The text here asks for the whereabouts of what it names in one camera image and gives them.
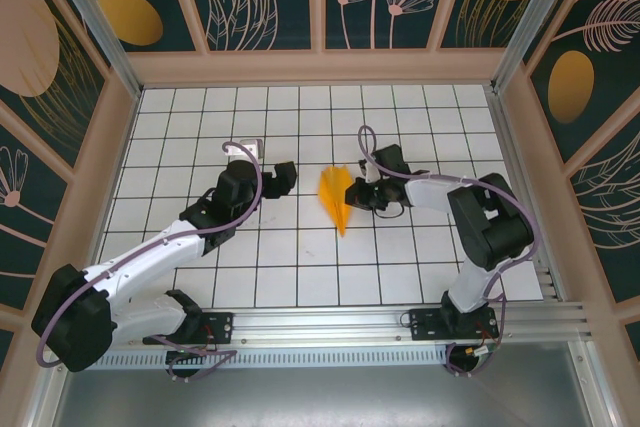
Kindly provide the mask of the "aluminium corner post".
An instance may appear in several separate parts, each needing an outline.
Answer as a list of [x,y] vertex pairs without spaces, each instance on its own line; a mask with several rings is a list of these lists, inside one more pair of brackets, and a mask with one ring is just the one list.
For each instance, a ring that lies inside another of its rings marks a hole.
[[530,0],[491,78],[492,94],[499,95],[507,87],[556,1]]
[[124,84],[128,93],[135,99],[140,98],[141,87],[125,50],[116,37],[97,0],[72,0],[83,15],[89,30],[94,34],[111,66]]

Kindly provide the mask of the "long aluminium mounting rail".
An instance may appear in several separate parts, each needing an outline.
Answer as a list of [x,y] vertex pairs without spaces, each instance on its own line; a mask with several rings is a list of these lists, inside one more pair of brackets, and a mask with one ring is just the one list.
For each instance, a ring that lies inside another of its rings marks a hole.
[[[499,335],[481,340],[417,341],[474,343],[482,340],[555,341],[582,338],[589,335],[581,306],[573,303],[533,303],[489,306],[495,311]],[[278,344],[293,346],[333,345],[368,341],[388,343],[409,339],[414,341],[409,327],[409,310],[392,308],[319,308],[319,309],[259,309],[234,314],[230,344]],[[94,363],[104,353],[119,345],[164,345],[173,350],[196,350],[221,345],[179,345],[160,334],[177,331],[189,313],[203,311],[193,304],[181,305],[164,296],[143,310],[130,310],[111,319],[103,305],[95,318],[73,319],[65,313],[57,321],[45,344],[58,357],[79,353]]]

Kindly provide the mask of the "grey metal sheet panel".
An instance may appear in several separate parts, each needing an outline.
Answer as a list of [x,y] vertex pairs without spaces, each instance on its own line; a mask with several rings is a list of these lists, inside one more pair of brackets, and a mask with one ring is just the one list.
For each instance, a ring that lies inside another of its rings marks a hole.
[[158,371],[66,381],[54,427],[594,427],[573,380],[454,378],[435,366]]

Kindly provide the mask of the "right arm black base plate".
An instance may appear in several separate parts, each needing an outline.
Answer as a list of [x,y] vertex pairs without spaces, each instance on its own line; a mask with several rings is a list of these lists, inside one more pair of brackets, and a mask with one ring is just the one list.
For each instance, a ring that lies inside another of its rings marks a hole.
[[499,335],[495,311],[487,306],[471,313],[455,308],[412,309],[409,327],[414,341],[481,340],[483,333],[490,338]]

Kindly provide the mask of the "aluminium side rail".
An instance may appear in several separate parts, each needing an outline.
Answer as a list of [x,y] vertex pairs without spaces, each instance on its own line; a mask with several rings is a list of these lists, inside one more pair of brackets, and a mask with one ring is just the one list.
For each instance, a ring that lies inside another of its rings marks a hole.
[[509,175],[513,177],[512,190],[517,194],[518,199],[528,208],[529,212],[538,222],[540,235],[539,247],[534,255],[534,265],[537,271],[547,272],[550,277],[550,284],[553,286],[553,298],[559,302],[565,302],[566,292],[559,276],[555,256],[549,245],[549,238],[544,230],[544,223],[540,218],[541,211],[534,193],[528,168],[525,164],[522,148],[519,145],[512,122],[503,106],[501,98],[491,90],[486,92],[486,98],[491,111],[492,119],[495,123],[496,134],[507,163]]

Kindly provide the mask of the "yellow paper sheet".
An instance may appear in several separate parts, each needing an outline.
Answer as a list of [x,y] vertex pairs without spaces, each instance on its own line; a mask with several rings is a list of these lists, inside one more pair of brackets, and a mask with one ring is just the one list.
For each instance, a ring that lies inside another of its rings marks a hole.
[[341,237],[345,236],[351,217],[352,207],[346,203],[345,195],[352,184],[353,178],[346,166],[329,166],[321,173],[318,198]]

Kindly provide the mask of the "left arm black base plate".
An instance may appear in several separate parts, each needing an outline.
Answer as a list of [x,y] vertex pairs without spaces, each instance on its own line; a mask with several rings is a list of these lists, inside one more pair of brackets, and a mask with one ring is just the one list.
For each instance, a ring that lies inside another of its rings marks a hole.
[[179,345],[225,345],[231,343],[233,323],[231,312],[189,313],[176,332],[160,337]]

